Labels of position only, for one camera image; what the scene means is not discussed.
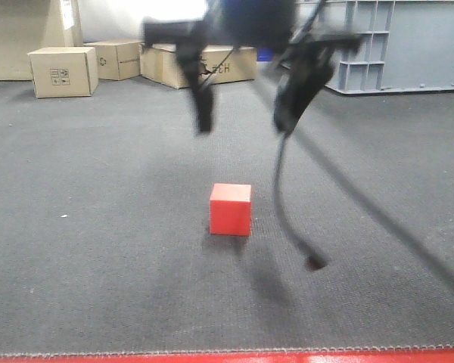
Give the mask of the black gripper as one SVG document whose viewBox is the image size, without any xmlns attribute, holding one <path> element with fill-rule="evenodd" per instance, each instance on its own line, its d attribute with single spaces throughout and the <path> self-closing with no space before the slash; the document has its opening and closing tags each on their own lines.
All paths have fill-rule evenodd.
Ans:
<svg viewBox="0 0 454 363">
<path fill-rule="evenodd" d="M 203 85 L 202 52 L 209 46 L 268 48 L 281 57 L 295 57 L 281 78 L 273 122 L 278 132 L 293 132 L 314 97 L 331 79 L 333 51 L 358 51 L 361 37 L 329 25 L 316 26 L 314 15 L 296 27 L 295 1 L 208 1 L 203 16 L 193 20 L 143 20 L 143 44 L 174 45 L 176 62 L 191 91 L 199 134 L 213 129 L 213 90 Z"/>
</svg>

